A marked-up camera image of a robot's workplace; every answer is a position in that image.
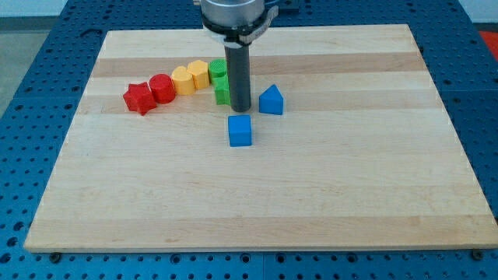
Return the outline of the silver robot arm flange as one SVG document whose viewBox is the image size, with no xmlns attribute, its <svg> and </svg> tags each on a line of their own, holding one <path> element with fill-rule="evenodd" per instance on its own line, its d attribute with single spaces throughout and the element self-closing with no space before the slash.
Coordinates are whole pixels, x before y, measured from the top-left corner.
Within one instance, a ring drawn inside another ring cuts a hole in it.
<svg viewBox="0 0 498 280">
<path fill-rule="evenodd" d="M 277 1 L 200 0 L 202 24 L 224 47 L 248 47 L 261 37 L 279 15 Z"/>
</svg>

